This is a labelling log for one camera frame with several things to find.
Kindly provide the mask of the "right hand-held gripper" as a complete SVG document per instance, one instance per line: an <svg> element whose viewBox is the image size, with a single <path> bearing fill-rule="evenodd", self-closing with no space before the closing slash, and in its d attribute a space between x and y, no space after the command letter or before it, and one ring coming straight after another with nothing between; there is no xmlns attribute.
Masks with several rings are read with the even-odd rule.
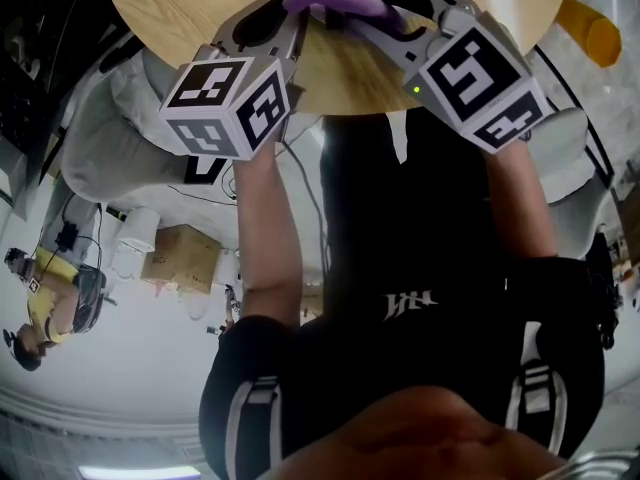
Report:
<svg viewBox="0 0 640 480"><path fill-rule="evenodd" d="M328 30L361 37L402 73L403 91L457 134L494 154L551 113L508 30L471 0L382 0L364 16L325 10ZM400 31L401 8L433 21Z"/></svg>

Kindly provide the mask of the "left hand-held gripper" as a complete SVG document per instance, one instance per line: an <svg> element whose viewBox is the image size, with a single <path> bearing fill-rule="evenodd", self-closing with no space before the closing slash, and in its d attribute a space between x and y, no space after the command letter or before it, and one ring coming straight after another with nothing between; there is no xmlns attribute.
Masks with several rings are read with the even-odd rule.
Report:
<svg viewBox="0 0 640 480"><path fill-rule="evenodd" d="M310 9L257 0L228 18L180 67L160 117L194 156L246 161L282 135L305 90L294 76Z"/></svg>

